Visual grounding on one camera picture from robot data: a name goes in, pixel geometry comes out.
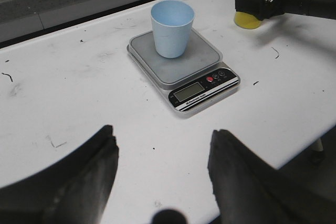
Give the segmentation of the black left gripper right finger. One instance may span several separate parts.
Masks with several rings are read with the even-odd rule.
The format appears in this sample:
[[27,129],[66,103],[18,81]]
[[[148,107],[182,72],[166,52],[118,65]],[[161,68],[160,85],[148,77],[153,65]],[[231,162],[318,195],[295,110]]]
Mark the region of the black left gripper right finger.
[[228,130],[212,133],[208,173],[221,223],[335,223],[335,203],[272,168]]

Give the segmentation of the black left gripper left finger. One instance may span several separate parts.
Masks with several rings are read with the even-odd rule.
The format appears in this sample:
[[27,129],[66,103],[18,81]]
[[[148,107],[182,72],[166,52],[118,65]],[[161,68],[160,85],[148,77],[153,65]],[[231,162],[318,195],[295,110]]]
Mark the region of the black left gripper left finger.
[[55,164],[1,188],[1,223],[100,223],[118,159],[105,125]]

